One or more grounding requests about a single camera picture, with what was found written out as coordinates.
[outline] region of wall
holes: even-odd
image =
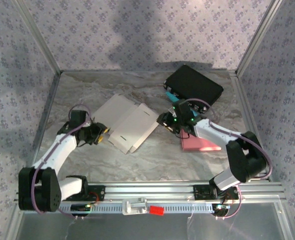
[[[53,76],[11,1],[0,0],[0,239],[18,190],[18,171],[36,150]]]
[[[284,1],[241,80],[295,218],[295,0]]]
[[[236,69],[271,0],[26,0],[61,70]]]

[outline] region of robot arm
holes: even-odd
[[[86,111],[71,111],[70,120],[58,131],[52,146],[44,156],[32,167],[24,167],[18,174],[18,205],[21,210],[34,210],[32,188],[34,187],[35,203],[40,211],[55,212],[60,202],[70,196],[88,195],[88,182],[84,176],[67,176],[58,181],[58,173],[69,154],[75,150],[81,141],[85,144],[97,145],[103,139],[102,134],[109,129],[102,123],[93,122],[84,125],[68,135],[71,130],[81,126],[86,121]]]
[[[173,110],[173,113],[162,113],[157,122],[174,134],[179,134],[184,130],[188,134],[207,139],[226,150],[229,168],[209,181],[218,193],[240,182],[249,181],[267,167],[266,158],[249,143],[260,146],[254,133],[231,131],[212,123],[204,116],[194,116],[188,103],[184,100],[173,103]]]

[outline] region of wire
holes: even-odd
[[[68,119],[71,120],[71,112],[72,110],[75,108],[75,107],[78,107],[78,106],[83,106],[87,109],[87,113],[88,113],[88,119],[91,121],[91,110],[88,106],[86,106],[85,104],[76,104],[74,105],[68,112]],[[34,172],[34,175],[33,175],[33,178],[32,178],[32,183],[31,183],[31,200],[32,200],[32,205],[33,205],[33,208],[34,210],[42,215],[44,214],[43,211],[41,211],[38,206],[37,206],[37,203],[36,203],[36,196],[35,196],[35,187],[36,187],[36,180],[37,180],[37,175],[38,175],[38,172],[40,171],[40,169],[43,167],[44,164],[47,163],[47,161],[49,160],[49,158],[51,157],[51,155],[54,153],[54,151],[58,148],[58,146],[62,143],[62,141],[64,139],[66,139],[68,136],[70,136],[72,133],[76,132],[77,130],[80,130],[85,124],[87,123],[87,120],[85,120],[85,122],[83,122],[80,126],[72,129],[71,131],[69,131],[67,134],[65,134],[60,140],[59,142],[57,142],[54,147],[51,149],[51,151],[45,156],[43,162],[40,163],[40,165],[36,168],[35,172]]]
[[[91,202],[90,205],[91,204],[96,204],[96,203],[98,203],[100,201],[100,198],[99,198],[98,194],[95,191],[90,191],[88,194],[89,195],[95,195],[96,196],[96,201],[95,202]]]
[[[226,192],[226,195],[232,200],[232,205],[234,204],[234,199],[233,197],[231,196],[231,194],[229,194],[228,192]]]
[[[86,142],[82,143],[81,145],[76,146],[77,148],[80,148],[82,146],[84,146],[85,144],[87,144]]]
[[[240,210],[240,208],[241,208],[241,204],[242,204],[242,193],[241,193],[241,190],[240,190],[240,188],[239,188],[239,186],[237,185],[237,186],[235,186],[236,187],[236,189],[237,189],[237,192],[238,192],[238,197],[239,197],[239,204],[238,204],[238,206],[237,206],[237,209],[235,210],[235,212],[233,212],[231,215],[229,215],[229,216],[217,216],[218,218],[221,218],[221,219],[229,219],[229,218],[232,218],[233,216],[235,216],[238,212],[239,212],[239,210]]]
[[[62,211],[60,208],[57,209],[61,214],[63,214],[64,216],[70,218],[70,219],[76,219],[75,216],[73,216],[72,214],[66,213],[64,211]]]
[[[86,108],[86,110],[87,110],[87,116],[89,117],[89,120],[92,121],[91,120],[91,116],[92,116],[91,109],[87,105],[85,105],[83,103],[78,103],[78,104],[75,104],[73,107],[71,107],[71,109],[68,111],[68,120],[69,121],[71,120],[72,110],[74,108],[76,108],[76,107],[84,107],[84,108]]]
[[[189,133],[187,134],[187,137],[181,137],[181,136],[178,136],[177,134],[175,134],[175,136],[176,136],[178,139],[189,139],[189,138],[190,138],[190,134],[189,134]]]
[[[201,100],[201,99],[198,99],[198,98],[189,98],[189,99],[185,100],[184,102],[190,102],[190,101],[197,101],[197,102],[201,102],[201,103],[205,104],[206,106],[208,106],[209,109],[212,110],[214,116],[216,116],[215,111],[213,110],[213,108],[211,107],[211,105],[208,104],[206,101]],[[248,138],[246,138],[246,137],[244,137],[244,136],[242,136],[242,135],[235,134],[235,133],[230,132],[230,131],[225,131],[225,130],[223,130],[223,129],[220,129],[220,128],[214,126],[214,125],[212,124],[212,121],[211,121],[210,119],[209,119],[209,121],[208,121],[208,124],[210,125],[211,128],[213,128],[214,130],[216,130],[216,131],[218,131],[218,132],[220,132],[220,133],[227,134],[227,135],[229,135],[229,136],[233,136],[233,137],[235,137],[235,138],[242,139],[243,141],[245,141],[245,142],[251,144],[252,146],[254,146],[257,150],[259,150],[259,151],[263,154],[263,156],[265,157],[265,161],[266,161],[266,163],[267,163],[267,165],[268,165],[268,171],[267,171],[267,173],[266,173],[265,175],[263,175],[263,176],[258,176],[258,177],[254,177],[254,179],[260,179],[260,180],[261,180],[261,179],[268,178],[268,177],[271,175],[272,170],[273,170],[273,167],[272,167],[272,161],[271,161],[271,158],[269,157],[269,155],[267,154],[267,152],[266,152],[262,147],[260,147],[260,146],[259,146],[258,144],[256,144],[254,141],[252,141],[252,140],[250,140],[250,139],[248,139]]]

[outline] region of yellow component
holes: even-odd
[[[103,136],[99,136],[97,143],[99,144],[100,142],[102,142],[102,140],[103,140]]]
[[[110,128],[105,129],[103,133],[106,134],[108,131],[110,131]]]

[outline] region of white cardboard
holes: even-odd
[[[133,153],[158,126],[157,118],[158,115],[142,103],[114,130],[108,140],[123,153]]]
[[[94,113],[95,122],[110,128],[109,133],[112,134],[137,107],[125,96],[115,94]]]
[[[110,128],[109,141],[123,153],[133,153],[158,126],[158,115],[145,104],[139,106],[115,94],[95,113],[95,122]]]

